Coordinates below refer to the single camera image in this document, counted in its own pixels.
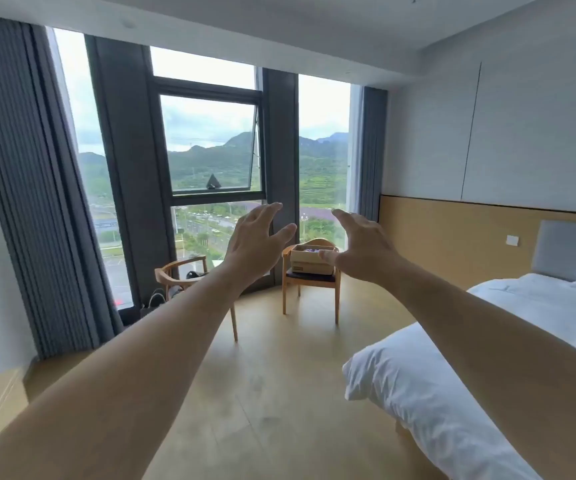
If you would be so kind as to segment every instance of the cloudy sky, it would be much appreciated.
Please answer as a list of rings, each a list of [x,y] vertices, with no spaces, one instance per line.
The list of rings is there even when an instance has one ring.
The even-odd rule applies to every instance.
[[[55,30],[80,152],[104,154],[82,34]],[[152,49],[156,75],[239,88],[255,88],[252,66],[162,48]],[[253,128],[253,107],[162,96],[169,150],[215,146]],[[299,76],[299,134],[316,139],[348,131],[350,84]]]

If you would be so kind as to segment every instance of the window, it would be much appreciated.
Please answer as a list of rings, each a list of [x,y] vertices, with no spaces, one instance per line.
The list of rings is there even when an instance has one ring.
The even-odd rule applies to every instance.
[[[59,49],[55,61],[63,72],[67,97],[64,104],[72,115],[76,140],[77,162],[84,185],[97,242],[104,259],[108,281],[118,308],[132,306],[132,294],[119,235],[115,201],[110,185],[106,153],[101,138],[97,104],[93,94],[84,35],[54,30]]]
[[[161,96],[173,194],[260,191],[257,107]]]
[[[254,89],[256,86],[255,67],[247,64],[158,47],[150,48],[150,56],[154,75],[159,77],[243,89]]]
[[[235,230],[237,219],[247,214],[261,201],[220,202],[181,205],[172,208],[173,230],[177,259],[206,255],[208,269],[219,266],[226,255],[228,242]]]
[[[345,247],[331,209],[345,209],[350,84],[299,76],[299,239],[324,237]]]

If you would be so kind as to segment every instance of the gray headboard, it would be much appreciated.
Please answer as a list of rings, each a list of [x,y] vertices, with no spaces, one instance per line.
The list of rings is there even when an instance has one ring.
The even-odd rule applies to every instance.
[[[532,271],[576,281],[576,222],[541,221]]]

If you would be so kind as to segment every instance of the seat cushion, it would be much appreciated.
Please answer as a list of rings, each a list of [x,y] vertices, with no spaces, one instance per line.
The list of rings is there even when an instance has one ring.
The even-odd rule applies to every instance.
[[[289,278],[296,278],[298,280],[325,281],[328,283],[334,283],[334,274],[295,273],[292,271],[292,268],[290,268],[286,272],[286,276]]]

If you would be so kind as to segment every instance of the chair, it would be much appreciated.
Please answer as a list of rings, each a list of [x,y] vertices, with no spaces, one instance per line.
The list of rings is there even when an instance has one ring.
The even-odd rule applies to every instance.
[[[164,285],[166,288],[166,301],[170,300],[169,291],[173,286],[179,286],[181,290],[186,290],[190,286],[197,283],[203,278],[199,276],[198,278],[183,278],[181,280],[175,280],[172,277],[172,270],[175,267],[183,266],[191,262],[202,261],[204,264],[204,273],[208,272],[208,266],[206,265],[205,256],[196,256],[194,258],[184,259],[182,261],[174,261],[170,264],[166,264],[164,267],[158,267],[155,269],[155,279],[157,283]],[[235,335],[235,342],[239,341],[239,336],[237,335],[237,318],[235,317],[235,305],[230,308],[230,317],[232,318],[232,332]]]
[[[338,248],[327,239],[317,237],[311,239],[305,244],[312,246],[332,246],[335,250]],[[288,246],[284,249],[282,257],[284,258],[284,281],[282,283],[282,290],[284,292],[284,315],[286,314],[286,290],[288,284],[297,285],[297,295],[301,296],[301,285],[303,286],[317,286],[320,288],[334,288],[334,323],[339,325],[339,296],[341,290],[341,271],[334,268],[334,273],[331,276],[325,274],[309,274],[309,273],[294,273],[290,267],[290,253],[296,246]]]

